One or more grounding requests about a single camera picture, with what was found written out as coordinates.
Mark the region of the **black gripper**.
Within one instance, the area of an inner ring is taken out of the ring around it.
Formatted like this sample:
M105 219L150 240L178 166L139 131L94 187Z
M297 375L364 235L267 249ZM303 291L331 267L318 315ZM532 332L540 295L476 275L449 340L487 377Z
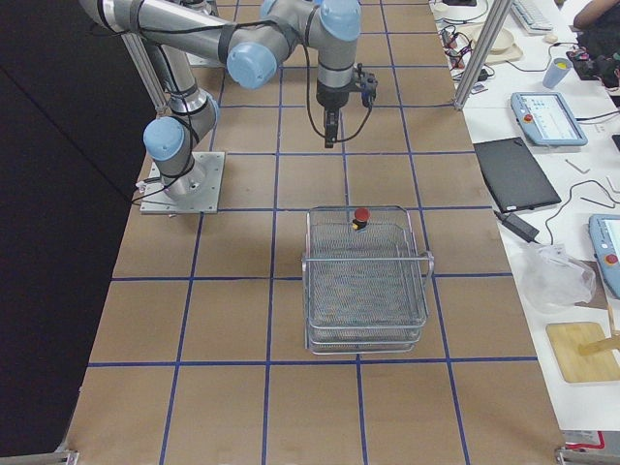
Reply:
M349 101L351 93L361 93L362 89L353 81L341 87L332 87L317 82L316 99L324 110L325 148L332 148L338 141L340 109Z

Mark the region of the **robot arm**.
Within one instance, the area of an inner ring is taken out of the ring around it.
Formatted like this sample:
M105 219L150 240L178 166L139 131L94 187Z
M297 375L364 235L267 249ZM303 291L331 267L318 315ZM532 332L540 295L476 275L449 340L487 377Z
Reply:
M251 22L213 15L206 1L83 1L94 22L123 38L161 117L143 132L159 175L152 192L137 197L157 212L195 212L215 170L195 148L215 127L215 99L197 84L189 56L223 67L240 86L269 82L296 47L318 53L317 101L324 109L318 134L339 142L340 110L353 92L372 109L377 81L356 63L361 8L356 1L265 1Z

